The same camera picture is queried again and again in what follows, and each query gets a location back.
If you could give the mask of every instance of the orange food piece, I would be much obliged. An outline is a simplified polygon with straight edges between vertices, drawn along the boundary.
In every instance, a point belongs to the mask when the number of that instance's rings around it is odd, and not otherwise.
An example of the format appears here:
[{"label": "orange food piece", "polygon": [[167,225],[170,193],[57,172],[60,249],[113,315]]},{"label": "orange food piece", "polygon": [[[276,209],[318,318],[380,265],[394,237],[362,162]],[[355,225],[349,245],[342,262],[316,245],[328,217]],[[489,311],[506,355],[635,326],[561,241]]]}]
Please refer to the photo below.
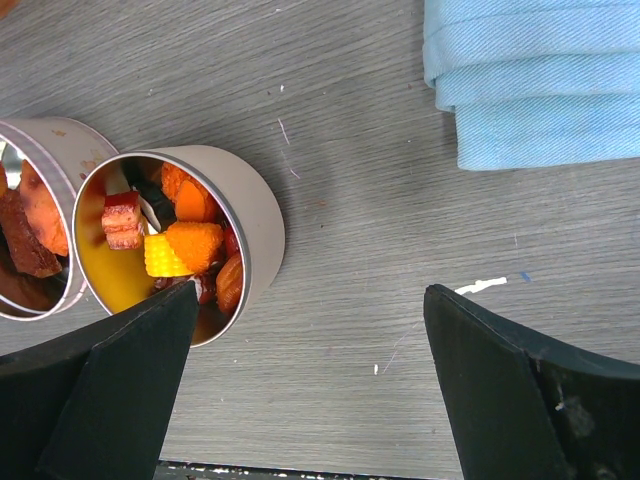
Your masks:
[{"label": "orange food piece", "polygon": [[56,256],[36,238],[16,190],[7,190],[0,197],[0,226],[18,272],[46,278],[62,270]]},{"label": "orange food piece", "polygon": [[26,160],[22,162],[20,198],[38,241],[51,253],[63,257],[69,255],[69,242],[60,211],[49,189]]},{"label": "orange food piece", "polygon": [[218,307],[222,313],[231,314],[240,302],[242,295],[242,256],[236,253],[227,260],[216,277]]},{"label": "orange food piece", "polygon": [[206,209],[205,200],[200,190],[189,180],[182,182],[176,196],[176,217],[178,221],[204,222]]},{"label": "orange food piece", "polygon": [[[218,213],[218,204],[216,203],[213,196],[209,193],[209,190],[207,190],[202,184],[200,184],[200,182],[198,182],[195,178],[193,178],[181,168],[176,167],[171,163],[162,164],[162,191],[169,200],[176,204],[176,208],[178,203],[178,194],[185,180],[191,182],[191,184],[200,192],[202,198],[204,199],[205,214],[203,219],[200,221],[213,222],[216,214]],[[192,199],[193,195],[189,194],[187,198]]]},{"label": "orange food piece", "polygon": [[204,273],[215,260],[224,233],[215,223],[176,222],[167,229],[167,241],[189,270]]}]

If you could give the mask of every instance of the toy food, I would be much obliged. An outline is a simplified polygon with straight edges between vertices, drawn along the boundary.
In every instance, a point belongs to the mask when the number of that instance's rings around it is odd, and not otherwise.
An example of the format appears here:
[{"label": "toy food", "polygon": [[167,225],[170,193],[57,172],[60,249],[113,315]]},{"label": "toy food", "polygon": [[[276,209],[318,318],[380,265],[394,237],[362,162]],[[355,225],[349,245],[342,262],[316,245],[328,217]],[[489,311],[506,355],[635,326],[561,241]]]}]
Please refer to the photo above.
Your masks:
[{"label": "toy food", "polygon": [[69,242],[60,211],[49,189],[26,160],[22,162],[20,199],[27,221],[38,241],[56,255],[69,255]]},{"label": "toy food", "polygon": [[0,294],[18,305],[40,311],[50,310],[56,303],[45,282],[17,272],[5,245],[0,246]]},{"label": "toy food", "polygon": [[16,190],[7,189],[0,197],[0,226],[18,272],[46,278],[62,270],[56,256],[42,246],[31,229]]},{"label": "toy food", "polygon": [[104,200],[102,229],[112,250],[133,250],[142,246],[142,215],[138,192],[109,195]]},{"label": "toy food", "polygon": [[[162,189],[136,164],[125,163],[123,173],[133,190],[105,199],[102,227],[109,246],[143,245],[154,292],[193,281],[201,305],[217,298],[220,311],[233,314],[242,295],[242,257],[233,229],[215,223],[227,222],[213,195],[169,163],[161,168]],[[142,217],[146,230],[140,227]]]},{"label": "toy food", "polygon": [[151,277],[183,277],[193,273],[171,249],[166,233],[144,237],[144,264]]},{"label": "toy food", "polygon": [[[178,216],[178,200],[180,189],[182,188],[182,184],[188,181],[191,185],[187,186],[187,191],[180,198],[181,203],[187,203],[187,205],[192,205],[194,203],[199,203],[200,200],[193,194],[193,189],[191,187],[195,187],[199,192],[200,196],[204,199],[205,211],[201,220],[182,220],[182,221],[199,221],[199,222],[212,222],[215,220],[216,214],[218,213],[218,205],[214,200],[213,196],[209,193],[209,191],[203,187],[200,182],[198,182],[195,178],[189,175],[184,170],[176,167],[175,165],[171,165],[170,163],[165,163],[162,165],[162,191],[164,194],[176,204],[176,215]],[[187,212],[188,206],[181,206],[181,212]]]},{"label": "toy food", "polygon": [[167,241],[194,273],[206,272],[222,245],[222,227],[215,223],[176,222],[167,229]]},{"label": "toy food", "polygon": [[231,313],[238,306],[242,294],[242,257],[236,253],[227,260],[216,277],[218,307],[222,313]]},{"label": "toy food", "polygon": [[236,238],[236,234],[231,227],[227,227],[224,229],[224,248],[227,252],[227,257],[233,257],[240,251],[238,239]]}]

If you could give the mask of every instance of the gray wooden table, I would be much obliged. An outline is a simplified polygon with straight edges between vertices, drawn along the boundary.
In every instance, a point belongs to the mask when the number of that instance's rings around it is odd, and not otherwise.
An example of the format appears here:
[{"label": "gray wooden table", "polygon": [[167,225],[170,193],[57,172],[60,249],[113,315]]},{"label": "gray wooden table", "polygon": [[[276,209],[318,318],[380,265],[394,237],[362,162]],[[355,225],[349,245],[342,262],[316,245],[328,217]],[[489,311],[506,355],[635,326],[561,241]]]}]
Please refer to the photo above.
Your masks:
[{"label": "gray wooden table", "polygon": [[[225,148],[285,213],[280,275],[192,351],[162,458],[460,479],[429,283],[506,276],[473,299],[640,361],[637,162],[457,170],[421,80],[421,3],[23,0],[0,22],[0,116],[70,116],[122,150]],[[87,297],[0,321],[0,354],[102,316]]]}]

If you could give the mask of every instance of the corn piece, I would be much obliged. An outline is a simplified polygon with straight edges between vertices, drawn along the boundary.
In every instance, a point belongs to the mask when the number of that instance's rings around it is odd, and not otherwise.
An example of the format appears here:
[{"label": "corn piece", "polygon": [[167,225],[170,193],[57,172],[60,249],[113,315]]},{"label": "corn piece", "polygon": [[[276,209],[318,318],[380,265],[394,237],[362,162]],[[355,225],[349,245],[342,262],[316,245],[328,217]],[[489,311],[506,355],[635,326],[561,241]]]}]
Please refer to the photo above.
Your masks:
[{"label": "corn piece", "polygon": [[182,277],[194,273],[178,258],[164,233],[144,237],[144,263],[151,277]]}]

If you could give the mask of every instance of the light blue cloth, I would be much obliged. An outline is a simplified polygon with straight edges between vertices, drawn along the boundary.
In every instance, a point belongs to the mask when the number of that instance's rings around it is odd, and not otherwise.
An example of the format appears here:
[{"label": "light blue cloth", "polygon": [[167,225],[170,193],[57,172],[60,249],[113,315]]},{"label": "light blue cloth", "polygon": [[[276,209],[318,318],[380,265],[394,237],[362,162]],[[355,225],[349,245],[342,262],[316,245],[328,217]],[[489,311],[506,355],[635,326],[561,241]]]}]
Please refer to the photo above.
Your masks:
[{"label": "light blue cloth", "polygon": [[640,1],[426,0],[424,64],[461,168],[640,156]]}]

